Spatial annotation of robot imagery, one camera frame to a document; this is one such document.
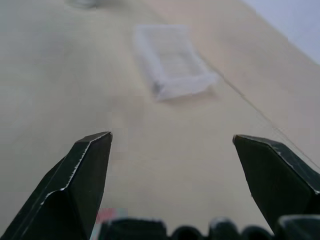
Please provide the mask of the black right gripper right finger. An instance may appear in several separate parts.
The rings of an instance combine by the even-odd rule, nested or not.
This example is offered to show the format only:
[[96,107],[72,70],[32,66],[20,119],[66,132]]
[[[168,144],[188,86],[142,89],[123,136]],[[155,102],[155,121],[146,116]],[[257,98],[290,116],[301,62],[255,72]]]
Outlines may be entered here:
[[232,142],[251,196],[272,230],[282,216],[320,213],[320,175],[290,148],[241,134]]

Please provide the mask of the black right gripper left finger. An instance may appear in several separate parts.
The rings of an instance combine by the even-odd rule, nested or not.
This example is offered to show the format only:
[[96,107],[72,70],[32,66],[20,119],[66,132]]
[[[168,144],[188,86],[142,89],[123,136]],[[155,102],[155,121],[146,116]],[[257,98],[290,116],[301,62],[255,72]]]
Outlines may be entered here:
[[88,135],[50,169],[2,240],[88,240],[102,202],[113,134]]

